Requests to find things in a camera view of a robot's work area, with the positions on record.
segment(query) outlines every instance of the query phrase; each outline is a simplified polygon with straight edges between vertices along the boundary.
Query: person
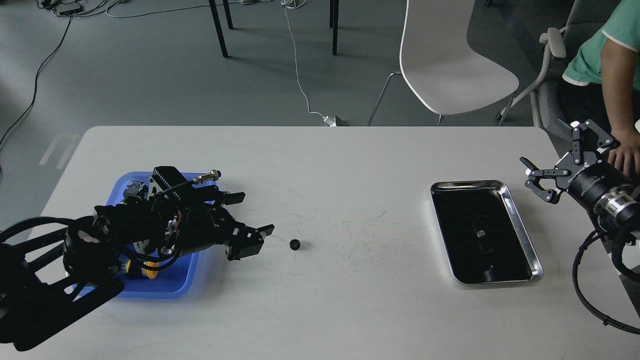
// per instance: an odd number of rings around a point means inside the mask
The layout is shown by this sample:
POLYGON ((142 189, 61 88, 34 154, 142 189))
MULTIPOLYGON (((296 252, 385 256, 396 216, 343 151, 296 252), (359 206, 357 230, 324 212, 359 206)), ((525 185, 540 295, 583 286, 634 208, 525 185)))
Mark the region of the person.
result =
POLYGON ((622 0, 569 63, 557 98, 568 124, 591 119, 620 141, 609 163, 640 174, 640 1, 622 0))

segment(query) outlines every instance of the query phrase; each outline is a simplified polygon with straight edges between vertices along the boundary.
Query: white shirt trim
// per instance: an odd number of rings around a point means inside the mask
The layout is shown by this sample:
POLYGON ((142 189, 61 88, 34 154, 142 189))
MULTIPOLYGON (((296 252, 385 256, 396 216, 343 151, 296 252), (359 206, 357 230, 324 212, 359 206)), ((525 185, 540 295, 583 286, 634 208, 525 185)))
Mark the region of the white shirt trim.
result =
POLYGON ((633 52, 636 52, 636 53, 638 52, 638 49, 636 49, 635 47, 633 47, 633 46, 631 46, 631 45, 627 45, 627 44, 623 43, 622 41, 620 41, 620 40, 618 40, 618 39, 616 39, 616 38, 612 37, 611 35, 607 34, 607 32, 606 32, 606 31, 602 30, 602 33, 604 34, 604 36, 606 36, 607 38, 609 38, 609 40, 611 40, 611 41, 615 42, 616 44, 618 44, 618 45, 620 45, 620 46, 623 46, 623 47, 626 47, 627 49, 629 49, 629 50, 631 50, 631 51, 633 51, 633 52))
POLYGON ((566 74, 562 74, 562 79, 565 80, 569 84, 577 85, 577 86, 587 86, 589 83, 583 83, 581 81, 576 81, 572 78, 569 78, 566 74))

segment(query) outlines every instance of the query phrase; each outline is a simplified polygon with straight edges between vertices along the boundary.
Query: table surface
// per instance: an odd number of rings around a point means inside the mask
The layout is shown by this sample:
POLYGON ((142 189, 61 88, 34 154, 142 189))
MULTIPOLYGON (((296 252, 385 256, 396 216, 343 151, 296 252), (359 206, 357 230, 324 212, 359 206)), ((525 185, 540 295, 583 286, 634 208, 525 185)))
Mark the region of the table surface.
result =
MULTIPOLYGON (((242 261, 203 251, 181 298, 112 300, 29 352, 3 345, 0 359, 636 358, 638 337, 604 327, 574 293, 584 210, 525 188, 520 156, 557 161, 532 127, 95 127, 43 215, 89 215, 121 175, 173 165, 221 170, 223 190, 246 192, 231 214, 276 228, 242 261), (479 179, 511 190, 541 281, 479 289, 452 278, 429 188, 479 179)), ((42 273, 64 275, 59 263, 42 273)), ((602 247, 580 274, 596 307, 639 326, 602 247)))

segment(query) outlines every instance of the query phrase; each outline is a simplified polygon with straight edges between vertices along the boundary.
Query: metal tray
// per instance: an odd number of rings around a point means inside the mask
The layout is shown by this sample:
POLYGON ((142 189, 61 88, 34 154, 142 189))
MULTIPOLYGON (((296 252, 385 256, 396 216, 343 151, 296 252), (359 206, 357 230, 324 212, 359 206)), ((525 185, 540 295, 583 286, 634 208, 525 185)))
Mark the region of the metal tray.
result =
POLYGON ((431 186, 454 278, 465 285, 538 281, 542 266, 509 188, 498 180, 431 186))

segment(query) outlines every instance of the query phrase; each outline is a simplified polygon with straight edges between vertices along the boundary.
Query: black cable on floor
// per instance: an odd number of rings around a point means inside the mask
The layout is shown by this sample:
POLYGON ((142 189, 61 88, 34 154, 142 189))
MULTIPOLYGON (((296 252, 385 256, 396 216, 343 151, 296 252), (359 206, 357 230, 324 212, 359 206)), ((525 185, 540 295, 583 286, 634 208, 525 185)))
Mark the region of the black cable on floor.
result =
MULTIPOLYGON (((67 33, 69 31, 69 26, 71 25, 71 20, 73 20, 73 17, 69 17, 69 22, 67 23, 67 28, 65 29, 65 33, 62 34, 62 39, 60 40, 60 43, 58 44, 58 46, 56 46, 56 48, 51 52, 51 54, 49 54, 47 56, 47 58, 40 64, 40 67, 38 68, 38 71, 36 72, 36 78, 34 81, 34 86, 33 86, 33 98, 31 99, 31 104, 29 104, 29 106, 27 107, 26 110, 24 110, 24 112, 22 113, 22 115, 20 115, 20 117, 13 122, 13 124, 4 132, 4 135, 2 136, 2 139, 0 139, 0 151, 2 151, 2 147, 4 144, 4 140, 6 139, 7 135, 9 135, 9 132, 11 131, 11 129, 13 129, 14 126, 16 126, 20 120, 22 120, 24 118, 25 115, 27 115, 27 113, 29 113, 29 111, 33 108, 33 104, 36 101, 36 94, 38 93, 38 78, 40 77, 40 73, 42 72, 42 69, 44 68, 44 65, 47 64, 47 62, 58 52, 58 50, 60 50, 60 47, 62 46, 62 43, 65 41, 65 38, 67 37, 67 33)), ((0 165, 0 181, 2 180, 2 166, 0 165)))

